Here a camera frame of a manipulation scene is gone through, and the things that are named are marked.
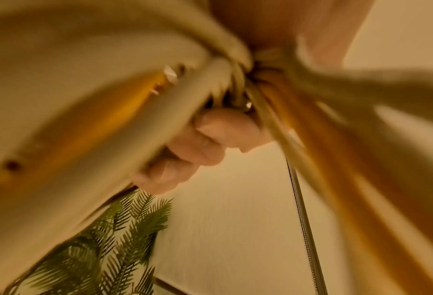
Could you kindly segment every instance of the green fern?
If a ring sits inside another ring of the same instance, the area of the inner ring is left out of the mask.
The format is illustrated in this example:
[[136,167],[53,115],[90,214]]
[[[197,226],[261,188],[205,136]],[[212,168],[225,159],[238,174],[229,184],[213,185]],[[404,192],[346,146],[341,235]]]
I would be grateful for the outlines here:
[[[154,202],[153,196],[140,189],[121,196],[4,294],[16,295],[18,287],[26,284],[37,288],[39,295],[153,295],[155,269],[148,266],[148,260],[170,211],[169,200]],[[146,268],[134,286],[140,265]]]

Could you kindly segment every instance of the skin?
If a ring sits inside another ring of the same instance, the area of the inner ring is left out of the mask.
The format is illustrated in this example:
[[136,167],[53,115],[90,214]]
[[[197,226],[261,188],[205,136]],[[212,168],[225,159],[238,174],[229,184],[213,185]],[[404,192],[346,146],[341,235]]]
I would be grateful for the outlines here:
[[[282,45],[297,35],[319,64],[340,67],[373,0],[210,0],[215,17],[253,49]],[[243,153],[271,137],[255,114],[212,109],[198,114],[149,167],[131,180],[151,194],[188,181],[200,166],[214,166],[227,148]]]

